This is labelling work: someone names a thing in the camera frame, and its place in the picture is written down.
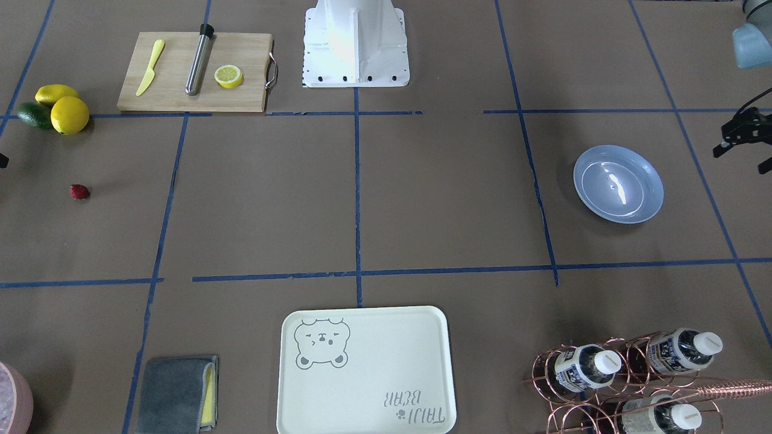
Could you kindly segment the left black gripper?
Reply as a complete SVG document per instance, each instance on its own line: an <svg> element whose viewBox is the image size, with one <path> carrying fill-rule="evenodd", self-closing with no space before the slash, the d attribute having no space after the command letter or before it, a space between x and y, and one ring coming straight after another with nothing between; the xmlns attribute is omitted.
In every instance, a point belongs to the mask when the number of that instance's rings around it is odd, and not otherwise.
<svg viewBox="0 0 772 434"><path fill-rule="evenodd" d="M771 88L745 102L730 121L721 127L722 141L712 148L712 157L718 159L731 149L748 143L766 143L771 145L771 115L764 115L759 108L753 106L771 93Z"/></svg>

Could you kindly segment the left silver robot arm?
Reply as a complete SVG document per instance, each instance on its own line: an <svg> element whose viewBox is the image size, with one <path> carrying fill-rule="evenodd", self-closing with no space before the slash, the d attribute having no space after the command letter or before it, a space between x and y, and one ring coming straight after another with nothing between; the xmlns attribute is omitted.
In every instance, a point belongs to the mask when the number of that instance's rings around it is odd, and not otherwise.
<svg viewBox="0 0 772 434"><path fill-rule="evenodd" d="M733 31L736 65L754 69L771 65L771 2L744 1L745 23ZM768 88L745 102L721 127L722 141L712 148L712 157L719 159L739 145L766 143L771 145L771 117L762 113L755 102L769 96Z"/></svg>

